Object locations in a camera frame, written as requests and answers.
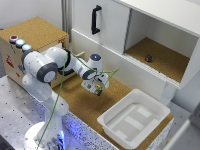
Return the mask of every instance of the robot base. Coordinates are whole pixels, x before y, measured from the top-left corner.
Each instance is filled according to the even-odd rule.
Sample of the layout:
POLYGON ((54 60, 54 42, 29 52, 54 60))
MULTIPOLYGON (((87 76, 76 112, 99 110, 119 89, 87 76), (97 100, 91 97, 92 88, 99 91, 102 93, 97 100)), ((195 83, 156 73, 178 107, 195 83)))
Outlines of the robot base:
MULTIPOLYGON (((49 150, 47 146, 44 148, 38 147, 37 149, 38 144, 35 143, 35 140, 34 140, 34 137, 37 135, 37 133, 39 132, 39 130, 42 128, 43 125, 44 125, 44 122, 37 123, 26 132, 25 137, 24 137, 25 150, 49 150)), ((64 136, 65 136, 64 142, 67 149, 70 142, 69 133, 65 133, 64 136)))

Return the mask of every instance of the black handle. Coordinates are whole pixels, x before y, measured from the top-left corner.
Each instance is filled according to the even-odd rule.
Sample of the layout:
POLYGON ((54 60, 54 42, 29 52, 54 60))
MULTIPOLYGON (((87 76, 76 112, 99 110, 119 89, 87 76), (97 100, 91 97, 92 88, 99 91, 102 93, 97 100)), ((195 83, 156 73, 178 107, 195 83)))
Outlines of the black handle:
POLYGON ((91 27, 91 29, 92 29, 93 35, 100 32, 100 30, 98 28, 96 28, 96 20, 97 20, 96 12, 101 10, 101 9, 102 9, 101 6, 97 5, 96 8, 94 8, 93 11, 92 11, 92 27, 91 27))

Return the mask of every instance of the robotic arm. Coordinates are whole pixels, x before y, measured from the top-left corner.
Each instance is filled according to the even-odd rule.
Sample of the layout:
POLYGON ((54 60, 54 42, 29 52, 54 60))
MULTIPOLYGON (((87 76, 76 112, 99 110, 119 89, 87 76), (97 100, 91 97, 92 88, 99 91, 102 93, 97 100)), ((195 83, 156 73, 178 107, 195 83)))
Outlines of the robotic arm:
MULTIPOLYGON (((93 54, 90 56, 88 62, 85 62, 82 58, 79 59, 80 61, 70 51, 56 47, 49 48, 45 55, 32 49, 24 51, 22 63, 26 70, 26 75, 22 80, 23 86, 31 96, 35 97, 48 109, 45 112, 45 123, 34 137, 35 145, 39 143, 42 137, 57 99, 57 94, 52 91, 48 83, 55 78, 57 72, 62 74, 64 63, 65 75, 75 71, 83 79, 81 85, 88 91, 100 95, 104 88, 108 88, 108 75, 101 73, 101 57, 93 54)), ((52 145, 54 145, 53 147, 59 145, 59 142, 55 143, 55 141, 60 137, 57 137, 58 135, 62 135, 62 116, 67 114, 68 108, 67 102, 62 97, 59 97, 52 120, 42 138, 41 150, 55 149, 52 148, 52 145)), ((58 149, 66 149, 64 138, 57 141, 63 141, 58 149)))

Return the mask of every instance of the white wall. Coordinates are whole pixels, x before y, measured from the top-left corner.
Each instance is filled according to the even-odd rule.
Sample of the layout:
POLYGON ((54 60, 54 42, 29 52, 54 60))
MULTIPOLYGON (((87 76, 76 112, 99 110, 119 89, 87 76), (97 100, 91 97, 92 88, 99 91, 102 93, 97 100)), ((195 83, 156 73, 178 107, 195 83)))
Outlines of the white wall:
POLYGON ((192 112, 200 102, 200 71, 181 90, 178 90, 173 102, 192 112))
POLYGON ((7 28, 36 16, 61 29, 61 0, 0 0, 0 28, 7 28))

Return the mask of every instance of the cardboard box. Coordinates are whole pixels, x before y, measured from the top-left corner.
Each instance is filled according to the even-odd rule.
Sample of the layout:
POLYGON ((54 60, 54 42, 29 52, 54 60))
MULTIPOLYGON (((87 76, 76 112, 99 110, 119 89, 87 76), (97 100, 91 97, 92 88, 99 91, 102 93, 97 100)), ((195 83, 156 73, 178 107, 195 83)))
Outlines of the cardboard box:
MULTIPOLYGON (((27 44, 30 44, 33 49, 39 52, 43 52, 58 43, 62 43, 62 47, 69 49, 69 35, 40 17, 35 17, 1 30, 0 50, 6 74, 20 86, 22 86, 22 78, 26 71, 23 69, 21 62, 22 50, 9 43, 9 38, 12 35, 17 35, 19 38, 24 39, 27 44)), ((57 73, 56 78, 50 85, 53 88, 60 82, 61 75, 57 73)))

